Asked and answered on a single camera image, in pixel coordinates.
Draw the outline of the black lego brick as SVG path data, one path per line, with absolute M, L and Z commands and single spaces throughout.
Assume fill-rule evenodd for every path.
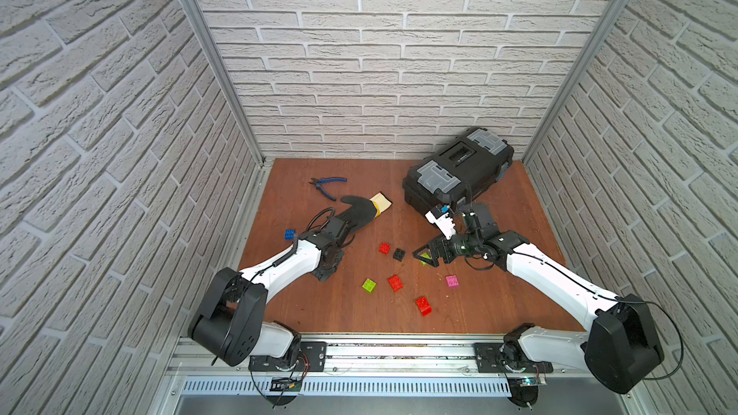
M 405 257 L 406 252 L 402 249 L 396 249 L 393 257 L 396 259 L 396 261 L 402 261 Z

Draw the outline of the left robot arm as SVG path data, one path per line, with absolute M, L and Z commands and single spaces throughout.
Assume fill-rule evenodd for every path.
M 188 337 L 226 364 L 236 367 L 247 357 L 271 357 L 283 369 L 299 355 L 299 332 L 264 320 L 267 304 L 299 278 L 328 279 L 343 257 L 349 236 L 334 219 L 323 229 L 304 232 L 281 253 L 260 264 L 216 273 L 188 326 Z

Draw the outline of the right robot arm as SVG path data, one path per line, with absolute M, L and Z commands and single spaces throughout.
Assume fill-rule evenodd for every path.
M 415 259 L 438 267 L 459 257 L 482 259 L 545 294 L 582 326 L 581 332 L 523 324 L 507 334 L 493 355 L 511 373 L 558 364 L 588 371 L 607 389 L 628 393 L 663 363 L 664 352 L 648 303 L 635 295 L 619 297 L 554 261 L 518 232 L 499 230 L 488 207 L 462 208 L 463 231 L 451 209 L 436 206 L 426 219 L 441 234 L 414 251 Z

